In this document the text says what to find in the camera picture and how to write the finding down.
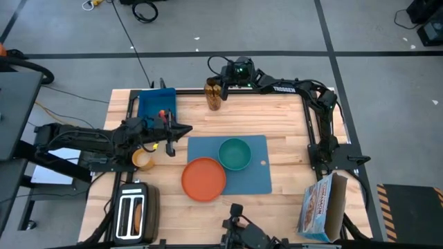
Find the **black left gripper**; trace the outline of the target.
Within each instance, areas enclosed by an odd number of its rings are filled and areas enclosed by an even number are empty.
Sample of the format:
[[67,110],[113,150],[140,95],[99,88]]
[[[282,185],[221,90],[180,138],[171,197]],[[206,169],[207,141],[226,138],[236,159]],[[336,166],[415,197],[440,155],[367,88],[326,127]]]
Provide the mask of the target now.
[[165,151],[168,156],[175,156],[175,149],[172,144],[173,141],[178,141],[187,133],[192,131],[192,126],[186,124],[173,124],[173,116],[171,110],[160,110],[157,117],[150,117],[152,127],[150,128],[150,142],[159,143],[166,141]]

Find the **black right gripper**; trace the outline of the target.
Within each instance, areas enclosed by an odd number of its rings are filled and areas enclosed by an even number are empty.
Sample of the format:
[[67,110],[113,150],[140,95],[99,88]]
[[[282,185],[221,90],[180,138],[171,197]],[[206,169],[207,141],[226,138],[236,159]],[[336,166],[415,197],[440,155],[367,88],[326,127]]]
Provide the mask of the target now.
[[229,59],[221,72],[221,80],[225,84],[221,88],[221,99],[227,100],[228,86],[253,86],[255,76],[255,64],[250,57],[238,57],[235,61]]

